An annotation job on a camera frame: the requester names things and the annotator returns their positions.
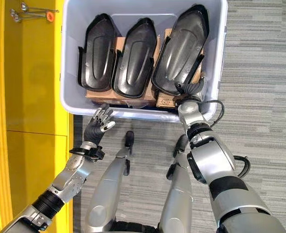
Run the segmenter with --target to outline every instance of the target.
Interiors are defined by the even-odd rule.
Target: black plastic cover
[[[166,37],[151,81],[162,92],[180,95],[177,83],[190,83],[203,56],[200,52],[209,34],[208,14],[202,5],[194,5],[175,22]]]
[[[178,139],[175,148],[174,148],[174,152],[173,152],[173,157],[175,158],[177,153],[179,152],[184,152],[185,148],[188,144],[189,140],[186,134],[183,134],[180,136],[180,138]]]
[[[107,91],[116,61],[115,45],[120,33],[107,14],[88,26],[84,48],[79,47],[78,83],[90,91]]]
[[[157,35],[153,21],[140,19],[127,33],[123,51],[117,53],[112,88],[121,96],[140,98],[148,85],[153,68]]]
[[[134,222],[114,222],[110,232],[140,232],[140,233],[159,233],[159,231],[152,226],[142,225]]]
[[[247,186],[239,177],[224,176],[213,180],[210,185],[210,192],[213,200],[222,192],[229,189],[243,189],[248,191]]]

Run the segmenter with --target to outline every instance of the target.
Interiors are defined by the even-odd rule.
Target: cardboard box
[[[165,38],[167,36],[170,36],[172,29],[165,29]],[[193,76],[193,79],[191,83],[197,83],[201,77],[201,66],[202,64],[198,66],[198,69],[196,70],[196,73]],[[185,97],[185,95],[180,96],[170,96],[165,93],[159,92],[158,98],[157,98],[157,108],[175,108],[175,102],[177,100],[181,100]]]
[[[124,42],[125,42],[125,37],[118,37],[117,44],[116,44],[116,50],[122,51]],[[156,45],[156,49],[153,55],[154,65],[156,64],[159,53],[160,53],[160,37],[157,37],[157,45]],[[155,106],[156,104],[155,90],[152,87],[151,81],[149,81],[149,84],[147,86],[147,89],[144,95],[138,99],[129,99],[129,98],[123,97],[115,93],[113,89],[110,89],[105,92],[94,92],[94,91],[87,90],[86,97],[98,103],[128,105],[129,107],[131,106],[133,108],[142,108],[147,105]]]

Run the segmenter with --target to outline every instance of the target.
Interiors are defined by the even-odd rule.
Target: robot forearm
[[[179,117],[190,141],[187,159],[195,178],[206,183],[218,233],[286,233],[281,223],[255,191],[235,173],[235,159],[199,112],[188,100]]]
[[[88,148],[88,146],[95,145],[84,142],[81,147]],[[1,232],[33,233],[38,232],[38,230],[44,231],[52,223],[52,218],[61,210],[63,205],[81,190],[85,179],[91,172],[93,161],[82,155],[73,154],[50,187]]]

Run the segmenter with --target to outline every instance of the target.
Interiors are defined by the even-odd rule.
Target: floor
[[[234,155],[248,156],[244,179],[286,228],[286,0],[230,0],[226,57],[219,99],[226,107],[214,127]],[[75,117],[81,140],[87,117]],[[101,175],[121,148],[127,130],[135,133],[131,174],[123,178],[117,219],[156,226],[170,181],[172,150],[183,133],[179,124],[117,119],[101,145],[98,162],[74,198],[74,232],[82,232],[88,202]],[[193,233],[216,231],[206,185],[192,179]]]

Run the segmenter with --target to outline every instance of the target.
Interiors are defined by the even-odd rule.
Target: gray plastic bin
[[[205,43],[202,71],[207,79],[205,100],[218,97],[226,36],[226,0],[66,0],[62,27],[61,103],[70,113],[91,115],[97,108],[85,97],[86,90],[77,83],[78,46],[84,45],[85,31],[97,14],[107,13],[123,36],[142,17],[150,17],[163,42],[164,30],[172,28],[178,16],[194,4],[202,4],[209,14],[210,34]],[[202,110],[211,119],[216,104]],[[114,108],[121,118],[178,122],[178,116],[167,111]]]

